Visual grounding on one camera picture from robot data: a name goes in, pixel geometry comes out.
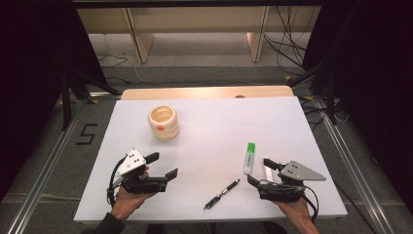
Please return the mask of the light wooden table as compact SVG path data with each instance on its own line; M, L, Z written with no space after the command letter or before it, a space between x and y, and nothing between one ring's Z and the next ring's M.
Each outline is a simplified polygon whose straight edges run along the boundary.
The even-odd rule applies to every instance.
M288 86L128 89L121 100L293 97Z

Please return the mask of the cream ribbed pen holder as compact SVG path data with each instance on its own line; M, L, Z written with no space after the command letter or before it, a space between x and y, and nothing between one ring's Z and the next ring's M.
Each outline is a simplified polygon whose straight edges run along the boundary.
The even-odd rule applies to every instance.
M179 134L177 112L168 105L157 106L148 115L148 122L154 137L166 141Z

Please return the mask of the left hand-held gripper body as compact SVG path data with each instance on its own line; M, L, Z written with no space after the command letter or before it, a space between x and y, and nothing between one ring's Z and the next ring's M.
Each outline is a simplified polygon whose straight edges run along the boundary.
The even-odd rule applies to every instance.
M145 157L132 149L120 160L114 170L114 186L122 185L133 194L165 192L169 181L166 176L147 176L145 172L148 164Z

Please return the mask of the aluminium floor rail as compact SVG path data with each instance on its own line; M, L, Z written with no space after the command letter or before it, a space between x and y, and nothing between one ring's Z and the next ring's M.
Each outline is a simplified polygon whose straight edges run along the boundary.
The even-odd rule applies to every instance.
M22 197L21 206L7 229L7 234L22 234L30 220L38 202L41 199L54 170L60 159L67 142L69 141L78 117L85 108L85 100L77 100L73 107L73 118L68 126L59 132L52 151L48 154L46 162L43 164L40 173L36 176L29 192Z
M323 123L326 126L330 137L332 138L336 148L338 149L339 155L354 183L357 192L363 201L370 217L376 227L378 234L395 234L394 228L388 219L385 210L380 205L373 191L368 185L368 182L362 172L362 170L357 165L356 160L353 157L347 143L342 137L338 127L332 123L330 118L325 115L323 117Z

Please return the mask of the dark curtain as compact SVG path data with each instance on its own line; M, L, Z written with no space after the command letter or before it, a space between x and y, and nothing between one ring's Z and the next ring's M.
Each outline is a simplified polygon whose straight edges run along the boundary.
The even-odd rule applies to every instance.
M335 96L413 214L413 0L327 1L304 67L325 57L346 15L353 13L334 53Z
M0 201L77 71L106 82L72 0L0 0Z

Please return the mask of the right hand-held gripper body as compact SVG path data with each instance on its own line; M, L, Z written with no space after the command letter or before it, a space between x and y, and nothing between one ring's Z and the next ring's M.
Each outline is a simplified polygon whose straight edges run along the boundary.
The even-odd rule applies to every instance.
M283 203L297 202L304 195L305 180L326 181L324 175L296 161L290 161L285 165L279 164L277 171L281 183L259 181L257 190L261 199Z

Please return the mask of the black pen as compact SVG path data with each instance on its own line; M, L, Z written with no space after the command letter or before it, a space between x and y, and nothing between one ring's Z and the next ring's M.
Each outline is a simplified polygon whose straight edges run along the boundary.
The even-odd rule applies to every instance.
M236 179L234 180L230 185L228 185L225 189L223 189L218 195L214 196L210 201L208 201L205 206L204 210L209 210L211 209L217 202L220 201L220 199L227 194L230 190L232 190L235 186L239 184L241 180Z

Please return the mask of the person's right hand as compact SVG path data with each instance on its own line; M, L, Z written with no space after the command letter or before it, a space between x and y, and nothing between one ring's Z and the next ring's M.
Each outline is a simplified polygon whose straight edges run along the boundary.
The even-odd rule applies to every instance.
M276 202L276 205L296 227L313 223L309 214L308 204L304 198L300 198L293 203Z

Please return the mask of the green and white highlighter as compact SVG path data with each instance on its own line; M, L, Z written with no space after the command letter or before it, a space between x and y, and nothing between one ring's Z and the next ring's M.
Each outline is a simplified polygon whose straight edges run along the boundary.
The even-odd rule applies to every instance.
M255 155L255 143L250 142L247 145L246 153L244 157L243 172L245 175L250 175L252 172L253 163L254 163L254 155Z

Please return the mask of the black tripod stand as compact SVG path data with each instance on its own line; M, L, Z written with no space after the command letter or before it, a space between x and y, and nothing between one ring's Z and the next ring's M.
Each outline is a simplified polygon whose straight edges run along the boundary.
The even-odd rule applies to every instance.
M296 79L287 82L287 86L293 88L307 80L312 79L310 92L313 95L319 96L326 94L327 105L325 107L326 114L333 125L336 124L334 117L334 85L335 78L333 68L327 59L323 59L319 64L299 75Z
M60 94L63 108L63 126L66 130L72 122L71 100L69 92L78 100L86 100L91 96L87 85L93 85L101 90L118 96L120 92L107 84L106 78L100 66L97 68L80 67L68 64L60 79Z

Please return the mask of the white table mat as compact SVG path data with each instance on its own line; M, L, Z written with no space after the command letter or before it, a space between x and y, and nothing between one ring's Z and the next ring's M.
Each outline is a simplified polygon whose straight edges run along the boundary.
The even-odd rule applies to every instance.
M156 100L116 103L75 218L100 221L109 211L106 189L117 162L132 149L142 155L159 152L151 176L178 169L165 192L146 201L130 219L143 223L270 220L282 216L260 199L243 172L247 145L255 143L252 174L265 176L264 158L297 161L323 176L329 174L306 116L296 97L170 99L179 134L154 138L148 122ZM205 204L234 180L241 181L211 209Z

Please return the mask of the person's left hand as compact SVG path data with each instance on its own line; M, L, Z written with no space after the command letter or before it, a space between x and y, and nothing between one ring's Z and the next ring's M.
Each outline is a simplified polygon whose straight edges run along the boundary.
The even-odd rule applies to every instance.
M110 213L118 220L126 221L135 210L139 209L147 199L153 196L154 193L129 193L124 187L121 187L117 193L115 204Z

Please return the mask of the light wooden bench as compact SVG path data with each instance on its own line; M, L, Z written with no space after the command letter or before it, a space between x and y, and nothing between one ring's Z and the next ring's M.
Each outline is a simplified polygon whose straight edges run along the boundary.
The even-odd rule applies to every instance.
M139 63L147 61L156 33L242 32L258 62L266 32L311 32L320 6L80 9L89 34L131 36Z

